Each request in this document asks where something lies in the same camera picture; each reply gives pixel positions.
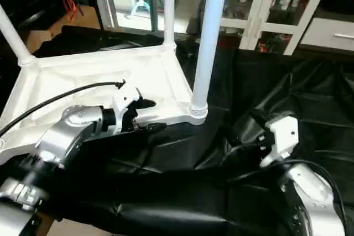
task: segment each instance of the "black cloth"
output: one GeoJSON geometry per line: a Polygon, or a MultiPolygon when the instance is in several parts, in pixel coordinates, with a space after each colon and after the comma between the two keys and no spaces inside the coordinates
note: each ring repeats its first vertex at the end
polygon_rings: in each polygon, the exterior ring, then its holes
{"type": "MultiPolygon", "coordinates": [[[[95,39],[95,35],[100,34],[108,33],[93,31],[83,36],[77,28],[66,28],[36,55],[53,55],[54,49],[64,54],[66,44],[73,40],[76,51],[82,53],[88,38],[99,50],[104,38],[95,39]]],[[[112,36],[119,39],[117,33],[112,36]]],[[[124,41],[130,38],[137,37],[125,35],[124,41]]],[[[154,39],[150,45],[159,42],[154,39]]],[[[72,53],[73,45],[68,47],[72,53]]],[[[177,55],[190,84],[196,53],[195,45],[178,45],[177,55]]],[[[292,157],[314,161],[331,172],[351,224],[353,89],[351,64],[218,51],[209,116],[203,125],[177,124],[151,135],[84,143],[46,211],[126,235],[291,235],[285,217],[276,211],[277,194],[264,185],[272,181],[271,176],[264,176],[262,182],[225,187],[218,180],[222,174],[214,175],[230,151],[223,126],[230,125],[242,142],[249,143],[262,133],[251,113],[272,118],[288,112],[299,120],[300,143],[292,157]]],[[[246,159],[233,156],[228,165],[234,172],[254,169],[254,158],[246,159]]]]}

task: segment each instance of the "white cabinet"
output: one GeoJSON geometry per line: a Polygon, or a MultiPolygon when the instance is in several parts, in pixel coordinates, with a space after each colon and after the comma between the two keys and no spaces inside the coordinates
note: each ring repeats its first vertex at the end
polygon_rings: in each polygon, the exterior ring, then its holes
{"type": "Polygon", "coordinates": [[[301,44],[354,51],[354,23],[314,18],[301,44]]]}
{"type": "Polygon", "coordinates": [[[319,2],[225,0],[221,30],[236,34],[240,49],[291,55],[319,2]]]}

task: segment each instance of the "black cable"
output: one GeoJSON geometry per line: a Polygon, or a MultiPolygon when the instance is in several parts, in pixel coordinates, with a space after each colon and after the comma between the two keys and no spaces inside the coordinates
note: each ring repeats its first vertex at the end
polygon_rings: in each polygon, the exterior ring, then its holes
{"type": "Polygon", "coordinates": [[[341,194],[339,192],[339,188],[338,188],[336,182],[333,180],[331,174],[324,167],[322,167],[321,165],[319,165],[319,164],[317,164],[315,162],[308,161],[308,160],[302,160],[302,159],[288,159],[288,160],[284,160],[284,161],[280,161],[280,162],[271,164],[271,165],[269,165],[267,167],[261,168],[261,169],[256,170],[256,171],[251,171],[251,172],[248,172],[246,174],[239,175],[239,176],[234,177],[234,178],[230,178],[226,182],[227,182],[227,184],[231,185],[231,184],[233,184],[235,182],[238,182],[238,181],[241,181],[241,180],[245,180],[247,178],[253,177],[253,176],[258,175],[258,174],[261,174],[263,172],[267,172],[267,171],[272,170],[272,169],[274,169],[276,167],[279,167],[279,166],[282,166],[282,165],[286,165],[286,164],[297,164],[297,163],[303,163],[303,164],[307,164],[307,165],[316,167],[317,169],[322,171],[323,174],[326,175],[325,176],[326,181],[332,187],[334,195],[337,196],[337,200],[338,200],[339,207],[340,207],[340,212],[341,212],[341,215],[342,215],[342,222],[343,222],[345,234],[348,235],[347,234],[348,219],[347,219],[347,215],[345,213],[344,203],[343,203],[342,196],[341,196],[341,194]]]}
{"type": "Polygon", "coordinates": [[[79,91],[83,91],[83,90],[87,90],[88,88],[94,88],[94,87],[100,87],[100,86],[109,86],[109,85],[114,85],[118,88],[120,88],[123,84],[120,83],[120,82],[101,82],[101,83],[94,83],[94,84],[90,84],[90,85],[86,85],[86,86],[82,86],[82,87],[79,87],[79,88],[75,88],[71,91],[67,91],[63,94],[60,94],[60,95],[57,95],[51,99],[47,99],[46,101],[28,109],[26,112],[24,112],[23,114],[21,114],[19,117],[15,118],[14,120],[12,120],[10,123],[8,123],[7,125],[4,126],[4,128],[2,128],[0,130],[0,138],[5,135],[5,133],[7,131],[9,131],[11,129],[11,127],[13,127],[14,125],[16,125],[17,123],[19,123],[21,120],[23,120],[24,118],[26,118],[27,116],[31,115],[32,113],[34,113],[35,111],[43,108],[44,106],[46,105],[49,105],[59,99],[62,99],[66,96],[69,96],[69,95],[72,95],[76,92],[79,92],[79,91]]]}

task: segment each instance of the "cabinet door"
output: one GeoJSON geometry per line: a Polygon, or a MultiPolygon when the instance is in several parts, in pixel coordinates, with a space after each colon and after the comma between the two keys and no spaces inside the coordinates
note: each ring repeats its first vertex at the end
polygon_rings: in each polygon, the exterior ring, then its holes
{"type": "Polygon", "coordinates": [[[235,44],[246,49],[250,30],[263,0],[225,0],[221,22],[221,35],[236,39],[235,44]]]}
{"type": "Polygon", "coordinates": [[[248,48],[291,55],[320,0],[263,0],[248,48]]]}

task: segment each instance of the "white plastic tray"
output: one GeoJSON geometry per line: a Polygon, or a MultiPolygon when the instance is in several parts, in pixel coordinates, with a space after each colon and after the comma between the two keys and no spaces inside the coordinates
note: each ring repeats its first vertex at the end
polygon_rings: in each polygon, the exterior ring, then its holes
{"type": "MultiPolygon", "coordinates": [[[[45,100],[73,88],[96,82],[121,82],[136,86],[155,107],[138,110],[137,122],[201,124],[189,114],[192,91],[173,50],[164,46],[47,57],[23,66],[0,118],[0,128],[45,100]]],[[[30,152],[34,144],[68,106],[112,103],[114,86],[96,87],[67,96],[33,113],[3,136],[0,164],[15,155],[30,152]]]]}

